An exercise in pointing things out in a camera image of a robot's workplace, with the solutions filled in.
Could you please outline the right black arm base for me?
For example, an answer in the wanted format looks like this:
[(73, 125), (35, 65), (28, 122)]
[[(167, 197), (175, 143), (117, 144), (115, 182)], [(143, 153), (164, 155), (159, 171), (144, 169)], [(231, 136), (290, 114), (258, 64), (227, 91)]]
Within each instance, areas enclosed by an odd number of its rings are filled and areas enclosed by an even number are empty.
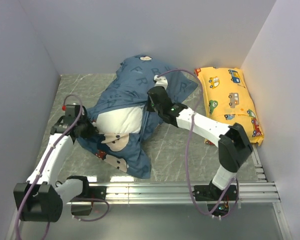
[(210, 216), (218, 219), (227, 217), (237, 206), (239, 201), (239, 185), (229, 185), (228, 188), (220, 190), (212, 183), (208, 185), (194, 185), (192, 195), (195, 203), (207, 202)]

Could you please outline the white pillow insert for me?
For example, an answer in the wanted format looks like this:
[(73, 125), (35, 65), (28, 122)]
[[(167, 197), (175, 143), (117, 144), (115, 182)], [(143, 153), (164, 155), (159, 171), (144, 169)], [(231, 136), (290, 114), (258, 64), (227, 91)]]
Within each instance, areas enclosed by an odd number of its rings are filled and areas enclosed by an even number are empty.
[(143, 109), (143, 106), (134, 106), (104, 112), (92, 124), (102, 134), (137, 134), (142, 126)]

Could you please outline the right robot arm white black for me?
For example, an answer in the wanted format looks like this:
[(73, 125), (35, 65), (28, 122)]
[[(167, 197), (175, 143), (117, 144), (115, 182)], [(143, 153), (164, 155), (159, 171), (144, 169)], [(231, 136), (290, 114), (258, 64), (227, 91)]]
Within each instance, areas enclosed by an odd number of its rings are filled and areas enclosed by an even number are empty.
[(227, 195), (228, 184), (236, 177), (242, 164), (253, 152), (253, 147), (239, 123), (228, 125), (205, 117), (188, 106), (173, 103), (167, 91), (155, 86), (148, 91), (150, 111), (154, 111), (163, 122), (195, 133), (218, 148), (220, 166), (211, 180), (212, 198), (221, 200)]

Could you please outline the blue cartoon letter pillowcase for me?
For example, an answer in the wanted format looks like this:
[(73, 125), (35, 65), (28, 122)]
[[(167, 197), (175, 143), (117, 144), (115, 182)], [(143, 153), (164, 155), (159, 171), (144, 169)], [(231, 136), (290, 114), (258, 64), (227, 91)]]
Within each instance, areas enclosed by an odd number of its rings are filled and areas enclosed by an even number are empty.
[(77, 139), (88, 152), (139, 179), (149, 179), (151, 174), (151, 160), (141, 144), (163, 123), (156, 112), (146, 109), (147, 92), (155, 86), (157, 75), (167, 79), (166, 90), (173, 102), (183, 102), (198, 86), (161, 60), (144, 54), (126, 58), (97, 104), (87, 109), (98, 133)]

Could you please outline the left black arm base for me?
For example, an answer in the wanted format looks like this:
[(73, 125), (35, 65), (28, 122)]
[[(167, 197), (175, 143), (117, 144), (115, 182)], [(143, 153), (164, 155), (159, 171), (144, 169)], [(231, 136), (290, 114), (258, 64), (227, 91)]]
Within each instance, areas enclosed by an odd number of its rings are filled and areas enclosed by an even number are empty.
[(97, 204), (106, 204), (107, 187), (90, 186), (86, 194), (75, 197), (71, 202), (71, 214), (76, 217), (89, 216)]

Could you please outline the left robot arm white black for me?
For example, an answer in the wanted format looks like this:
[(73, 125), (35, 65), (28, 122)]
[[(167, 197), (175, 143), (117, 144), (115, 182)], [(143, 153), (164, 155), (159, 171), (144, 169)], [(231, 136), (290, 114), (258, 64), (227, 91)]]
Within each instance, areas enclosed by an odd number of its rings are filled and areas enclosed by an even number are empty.
[(92, 136), (96, 129), (84, 106), (63, 105), (64, 115), (52, 126), (48, 146), (33, 173), (24, 183), (17, 183), (13, 196), (17, 217), (26, 222), (55, 223), (63, 206), (77, 198), (90, 197), (89, 181), (85, 176), (70, 176), (56, 187), (57, 176), (77, 138)]

